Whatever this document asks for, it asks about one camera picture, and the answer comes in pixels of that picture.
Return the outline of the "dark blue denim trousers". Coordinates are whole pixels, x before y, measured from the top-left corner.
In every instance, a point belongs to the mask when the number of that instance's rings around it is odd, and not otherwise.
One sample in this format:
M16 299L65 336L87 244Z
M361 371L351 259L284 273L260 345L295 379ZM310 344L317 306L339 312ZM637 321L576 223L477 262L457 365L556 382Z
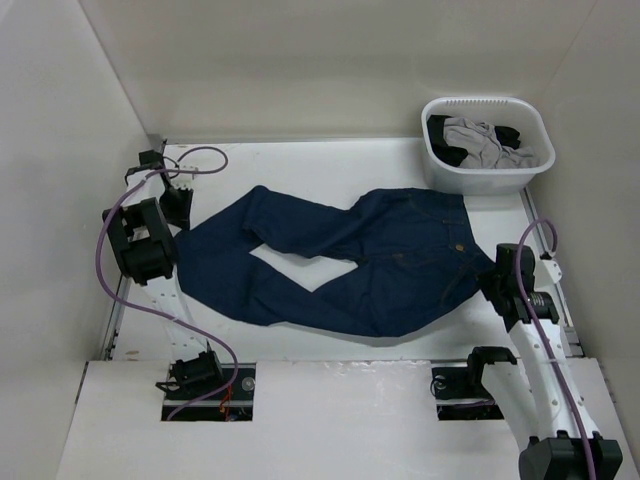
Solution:
M494 266L464 199L416 188L376 189L342 210L257 186L175 241L182 291L214 311L369 338L431 324L474 296ZM307 290L255 255L263 245L353 269Z

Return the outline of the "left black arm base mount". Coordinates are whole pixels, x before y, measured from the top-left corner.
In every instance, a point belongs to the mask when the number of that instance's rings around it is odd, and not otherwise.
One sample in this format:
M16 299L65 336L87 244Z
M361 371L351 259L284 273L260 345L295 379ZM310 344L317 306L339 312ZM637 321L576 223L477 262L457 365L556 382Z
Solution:
M249 422L253 419L257 366L223 364L212 350L178 360L156 383L163 393L161 419L176 422Z

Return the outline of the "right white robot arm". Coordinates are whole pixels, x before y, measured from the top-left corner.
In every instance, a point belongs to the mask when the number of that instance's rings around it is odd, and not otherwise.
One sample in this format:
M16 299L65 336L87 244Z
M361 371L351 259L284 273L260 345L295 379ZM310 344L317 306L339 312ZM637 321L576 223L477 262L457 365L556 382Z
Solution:
M473 349L464 384L489 394L514 436L522 479L613 479L623 453L605 438L573 380L553 299L535 288L536 258L523 245L496 248L493 270L479 278L515 348Z

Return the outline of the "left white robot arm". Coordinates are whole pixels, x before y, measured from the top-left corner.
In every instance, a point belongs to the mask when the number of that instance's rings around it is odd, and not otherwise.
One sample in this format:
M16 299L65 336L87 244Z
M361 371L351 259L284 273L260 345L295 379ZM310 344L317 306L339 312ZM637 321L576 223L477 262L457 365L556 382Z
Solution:
M139 285L165 320L171 358L190 360L210 349L209 340L195 332L195 321L181 292L177 264L177 231L190 229L193 190L176 187L165 158L154 150L138 154L139 165L125 174L126 198L102 212L104 232L121 274Z

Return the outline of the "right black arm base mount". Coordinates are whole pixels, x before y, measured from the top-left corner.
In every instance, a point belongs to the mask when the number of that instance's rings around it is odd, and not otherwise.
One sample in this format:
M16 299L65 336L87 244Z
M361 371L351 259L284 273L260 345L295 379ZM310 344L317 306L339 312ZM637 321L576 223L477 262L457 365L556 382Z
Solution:
M465 363L437 363L431 368L430 392L436 400L440 421L503 420L496 401L482 385L487 365L506 362L516 365L514 354L506 347L475 347Z

